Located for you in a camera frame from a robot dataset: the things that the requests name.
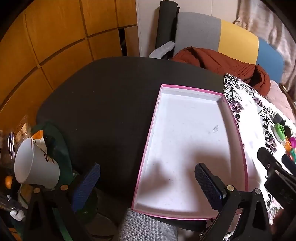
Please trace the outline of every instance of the white wall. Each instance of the white wall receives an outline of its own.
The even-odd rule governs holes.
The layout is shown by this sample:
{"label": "white wall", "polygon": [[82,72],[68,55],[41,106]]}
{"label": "white wall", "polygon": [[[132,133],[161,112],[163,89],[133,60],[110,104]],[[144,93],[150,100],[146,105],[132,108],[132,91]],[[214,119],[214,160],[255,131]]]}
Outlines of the white wall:
{"label": "white wall", "polygon": [[[234,22],[239,0],[174,0],[181,12],[197,12]],[[154,50],[160,0],[136,0],[140,56]]]}

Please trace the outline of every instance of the chair armrest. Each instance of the chair armrest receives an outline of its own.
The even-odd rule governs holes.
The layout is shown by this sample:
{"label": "chair armrest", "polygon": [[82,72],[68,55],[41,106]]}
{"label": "chair armrest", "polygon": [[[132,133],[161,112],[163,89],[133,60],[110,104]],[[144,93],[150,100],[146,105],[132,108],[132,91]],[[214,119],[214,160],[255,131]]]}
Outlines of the chair armrest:
{"label": "chair armrest", "polygon": [[173,41],[167,42],[166,44],[160,46],[156,50],[154,50],[150,55],[149,58],[161,58],[164,56],[168,51],[171,51],[175,46]]}

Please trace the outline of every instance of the screw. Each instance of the screw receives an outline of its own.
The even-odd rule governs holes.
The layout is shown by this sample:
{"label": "screw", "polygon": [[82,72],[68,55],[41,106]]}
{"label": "screw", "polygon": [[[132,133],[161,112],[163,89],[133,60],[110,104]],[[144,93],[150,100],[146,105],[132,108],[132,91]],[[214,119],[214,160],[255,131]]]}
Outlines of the screw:
{"label": "screw", "polygon": [[257,193],[257,194],[261,194],[261,190],[258,189],[258,188],[255,188],[255,193]]}
{"label": "screw", "polygon": [[232,185],[228,185],[228,186],[227,186],[227,190],[229,190],[229,191],[231,191],[231,192],[234,191],[234,186],[232,186]]}
{"label": "screw", "polygon": [[67,184],[61,185],[61,190],[62,191],[68,190],[68,185]]}
{"label": "screw", "polygon": [[35,188],[34,189],[34,193],[39,193],[40,192],[40,188]]}

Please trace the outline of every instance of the black table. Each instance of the black table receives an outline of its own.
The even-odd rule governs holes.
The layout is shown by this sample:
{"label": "black table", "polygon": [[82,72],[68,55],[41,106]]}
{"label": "black table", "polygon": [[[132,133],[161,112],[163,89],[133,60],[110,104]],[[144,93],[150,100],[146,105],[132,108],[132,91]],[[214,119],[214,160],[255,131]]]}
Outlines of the black table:
{"label": "black table", "polygon": [[40,107],[36,122],[50,121],[61,131],[74,169],[82,172],[99,163],[97,187],[131,204],[161,84],[219,93],[224,88],[222,75],[193,65],[143,57],[105,58],[59,86]]}

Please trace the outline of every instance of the white cup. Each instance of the white cup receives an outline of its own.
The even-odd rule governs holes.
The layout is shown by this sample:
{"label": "white cup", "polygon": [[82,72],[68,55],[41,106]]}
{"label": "white cup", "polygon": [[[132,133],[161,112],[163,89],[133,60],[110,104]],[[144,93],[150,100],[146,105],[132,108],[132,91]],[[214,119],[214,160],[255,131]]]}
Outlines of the white cup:
{"label": "white cup", "polygon": [[15,178],[19,183],[52,189],[59,181],[59,165],[28,138],[15,156]]}

